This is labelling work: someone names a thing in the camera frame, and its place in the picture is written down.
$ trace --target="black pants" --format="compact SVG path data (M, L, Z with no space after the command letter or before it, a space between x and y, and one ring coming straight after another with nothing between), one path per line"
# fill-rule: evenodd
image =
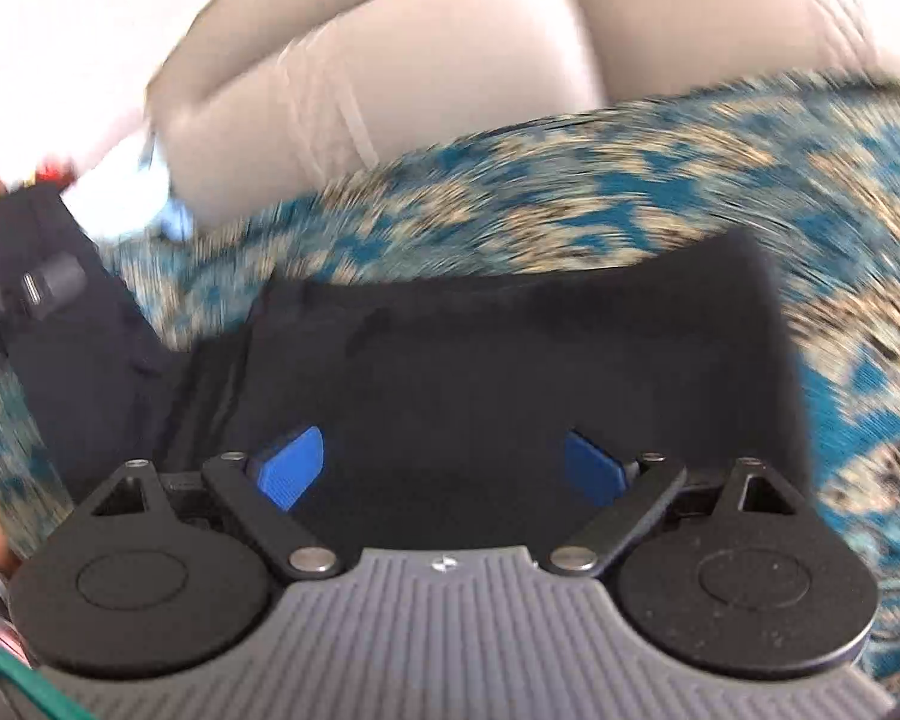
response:
M569 430L622 459L679 457L698 476L758 456L807 488L793 353L743 230L626 269L274 280L241 329L179 356L58 200L0 203L0 279L54 247L79 256L90 287L8 352L77 495L129 457L193 469L310 425L325 467L293 512L344 553L547 548L593 514L563 481Z

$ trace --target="beige sofa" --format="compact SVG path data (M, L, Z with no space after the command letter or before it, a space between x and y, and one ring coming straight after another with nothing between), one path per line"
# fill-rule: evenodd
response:
M213 0L148 105L214 225L468 132L827 68L900 76L900 0Z

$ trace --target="rug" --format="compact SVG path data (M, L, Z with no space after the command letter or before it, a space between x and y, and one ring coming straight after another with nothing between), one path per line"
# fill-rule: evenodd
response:
M862 666L900 692L900 87L781 76L417 151L192 242L101 249L173 348L280 272L335 282L626 266L734 224L773 252L818 504L883 591ZM12 372L0 505L34 550L69 502Z

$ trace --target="teal strap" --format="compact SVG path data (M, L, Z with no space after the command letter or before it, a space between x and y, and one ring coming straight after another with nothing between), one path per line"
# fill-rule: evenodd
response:
M90 712L1 648L0 676L13 683L49 720L95 720Z

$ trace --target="black fabric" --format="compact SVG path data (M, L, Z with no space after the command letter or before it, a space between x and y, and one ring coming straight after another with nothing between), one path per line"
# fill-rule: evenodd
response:
M611 455L719 476L771 461L807 491L802 399L775 287L737 230L626 269L333 286L274 280L236 332L160 346L49 188L0 201L0 281L60 251L88 287L7 343L77 499L121 461L163 471L324 435L293 513L362 546L556 545L595 509L568 485L576 429Z
M618 458L662 452L716 476L752 455L808 484L791 349L743 231L627 269L275 282L197 359L164 461L319 426L325 469L293 514L348 559L556 546L596 512L564 481L571 429Z
M5 339L50 459L82 500L125 460L149 457L175 389L175 360L50 184L0 199L0 287L61 252L87 277L79 297Z

